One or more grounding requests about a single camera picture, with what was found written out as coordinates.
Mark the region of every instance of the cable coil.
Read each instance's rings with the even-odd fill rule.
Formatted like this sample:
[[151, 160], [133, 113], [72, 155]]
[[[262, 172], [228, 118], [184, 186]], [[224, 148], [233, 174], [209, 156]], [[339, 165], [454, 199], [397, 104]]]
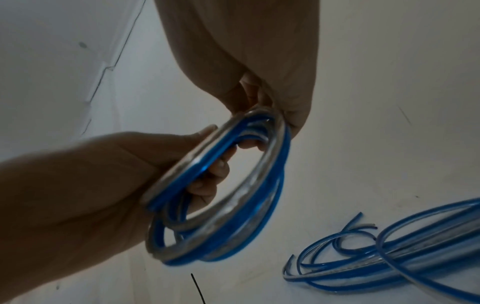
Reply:
[[[460, 211], [402, 237], [386, 241], [395, 231], [413, 222], [455, 210]], [[377, 229], [375, 225], [357, 225], [361, 217], [362, 213], [359, 213], [341, 232], [322, 238], [305, 248], [296, 259], [297, 275], [290, 270], [295, 258], [292, 255], [282, 270], [284, 279], [306, 282], [328, 292], [371, 291], [410, 281], [435, 294], [461, 302], [480, 303], [478, 294], [424, 277], [449, 273], [480, 259], [480, 198], [414, 214], [390, 225], [377, 237], [364, 231]], [[366, 236], [375, 240], [375, 245], [345, 249], [342, 240], [349, 235]], [[329, 245], [348, 258], [316, 263], [318, 256]], [[303, 273], [302, 269], [307, 269], [308, 272]]]
[[[187, 219], [191, 195], [184, 189], [228, 148], [246, 139], [266, 143], [256, 167], [232, 193]], [[164, 264], [183, 265], [222, 260], [242, 250], [275, 209], [289, 148], [290, 131], [280, 111], [257, 107], [233, 116], [143, 195], [141, 201], [156, 213], [145, 242], [148, 252]], [[165, 245], [165, 227], [174, 231], [176, 244]]]

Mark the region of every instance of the right hand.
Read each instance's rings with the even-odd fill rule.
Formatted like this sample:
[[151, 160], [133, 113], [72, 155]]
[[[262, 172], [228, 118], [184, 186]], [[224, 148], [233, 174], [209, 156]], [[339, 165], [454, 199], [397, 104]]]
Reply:
[[319, 0], [155, 2], [176, 61], [194, 84], [233, 114], [274, 106], [292, 135], [299, 132], [315, 84]]

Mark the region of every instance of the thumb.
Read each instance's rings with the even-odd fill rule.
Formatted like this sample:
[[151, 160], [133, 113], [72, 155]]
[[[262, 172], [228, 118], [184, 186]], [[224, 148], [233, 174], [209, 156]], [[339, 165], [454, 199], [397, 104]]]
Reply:
[[190, 135], [147, 134], [125, 132], [113, 135], [115, 144], [155, 166], [171, 166], [217, 129], [216, 125]]

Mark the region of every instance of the hand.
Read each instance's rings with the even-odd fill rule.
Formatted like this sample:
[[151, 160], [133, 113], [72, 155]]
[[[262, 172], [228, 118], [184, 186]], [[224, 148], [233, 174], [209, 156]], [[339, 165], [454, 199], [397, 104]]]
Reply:
[[155, 0], [173, 54], [232, 112], [283, 111], [296, 135], [309, 115], [319, 0]]
[[[0, 302], [143, 241], [153, 215], [140, 196], [214, 129], [119, 133], [0, 164]], [[212, 201], [234, 153], [188, 187], [190, 211]]]

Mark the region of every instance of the left hand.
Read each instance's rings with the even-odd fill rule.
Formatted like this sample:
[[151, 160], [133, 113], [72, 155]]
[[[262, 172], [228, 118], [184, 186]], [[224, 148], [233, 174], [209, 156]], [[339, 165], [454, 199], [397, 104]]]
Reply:
[[[0, 302], [143, 241], [153, 215], [140, 196], [214, 129], [119, 133], [0, 164]], [[190, 212], [213, 200], [234, 153], [187, 188]]]

